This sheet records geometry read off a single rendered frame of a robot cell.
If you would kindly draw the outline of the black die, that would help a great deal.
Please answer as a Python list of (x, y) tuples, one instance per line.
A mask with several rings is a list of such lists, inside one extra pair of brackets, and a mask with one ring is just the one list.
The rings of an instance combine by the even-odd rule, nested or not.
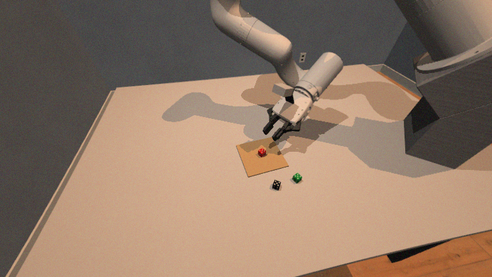
[(280, 181), (276, 181), (276, 180), (274, 180), (274, 183), (273, 183), (273, 185), (272, 185), (272, 188), (273, 188), (273, 189), (276, 189), (276, 190), (278, 190), (278, 191), (279, 191), (279, 187), (280, 187), (280, 185), (281, 185), (281, 182), (280, 182)]

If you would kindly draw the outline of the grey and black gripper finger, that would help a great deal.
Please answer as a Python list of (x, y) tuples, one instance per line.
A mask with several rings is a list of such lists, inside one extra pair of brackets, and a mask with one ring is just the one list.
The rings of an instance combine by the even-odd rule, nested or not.
[(275, 122), (277, 122), (281, 118), (277, 114), (272, 115), (272, 113), (273, 113), (272, 108), (269, 108), (267, 110), (268, 115), (269, 115), (269, 122), (263, 129), (263, 132), (265, 135), (267, 135), (272, 130), (272, 128), (274, 127), (273, 124), (275, 124)]
[(286, 122), (284, 123), (284, 125), (281, 128), (278, 128), (278, 130), (272, 136), (273, 140), (274, 141), (278, 140), (283, 135), (283, 133), (292, 132), (292, 131), (295, 131), (295, 132), (300, 131), (301, 119), (300, 119), (300, 121), (298, 121), (296, 123), (296, 126), (293, 126), (292, 127), (291, 125), (292, 125), (292, 123), (290, 123), (289, 121), (286, 120)]

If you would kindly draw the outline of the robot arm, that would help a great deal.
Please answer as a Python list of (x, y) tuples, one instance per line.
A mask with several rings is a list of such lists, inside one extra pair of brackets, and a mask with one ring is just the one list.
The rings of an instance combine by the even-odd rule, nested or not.
[[(492, 0), (394, 0), (427, 53), (418, 61), (423, 73), (444, 71), (492, 51)], [(272, 92), (294, 104), (294, 89), (312, 99), (343, 69), (342, 59), (326, 52), (305, 72), (294, 61), (292, 43), (242, 8), (241, 0), (210, 0), (216, 27), (270, 62), (285, 83)]]

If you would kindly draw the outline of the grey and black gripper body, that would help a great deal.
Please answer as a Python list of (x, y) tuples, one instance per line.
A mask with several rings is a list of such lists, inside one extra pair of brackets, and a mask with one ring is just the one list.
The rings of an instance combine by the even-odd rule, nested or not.
[(279, 119), (281, 122), (285, 123), (287, 120), (292, 123), (292, 127), (295, 126), (300, 119), (302, 124), (313, 107), (311, 97), (302, 89), (294, 89), (293, 98), (294, 104), (286, 101), (285, 97), (282, 97), (272, 108), (274, 114), (281, 117)]

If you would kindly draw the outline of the red die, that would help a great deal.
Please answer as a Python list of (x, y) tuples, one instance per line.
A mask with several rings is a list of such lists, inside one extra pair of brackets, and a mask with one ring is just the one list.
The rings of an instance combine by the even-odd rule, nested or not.
[(261, 148), (260, 150), (258, 150), (258, 155), (264, 157), (266, 155), (266, 151), (263, 148)]

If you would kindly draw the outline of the green die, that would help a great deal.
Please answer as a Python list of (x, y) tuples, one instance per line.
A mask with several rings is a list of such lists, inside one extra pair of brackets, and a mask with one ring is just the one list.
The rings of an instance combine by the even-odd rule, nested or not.
[(292, 180), (293, 180), (295, 183), (299, 183), (299, 182), (301, 181), (301, 179), (302, 179), (302, 176), (301, 176), (300, 174), (298, 174), (298, 173), (296, 173), (296, 174), (293, 176), (293, 178), (292, 178)]

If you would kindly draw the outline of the tan flat mat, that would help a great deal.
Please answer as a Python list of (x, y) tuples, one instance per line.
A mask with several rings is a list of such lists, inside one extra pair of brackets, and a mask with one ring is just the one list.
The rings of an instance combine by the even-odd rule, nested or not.
[[(248, 178), (289, 166), (272, 137), (236, 146)], [(266, 151), (264, 157), (258, 155), (261, 148)]]

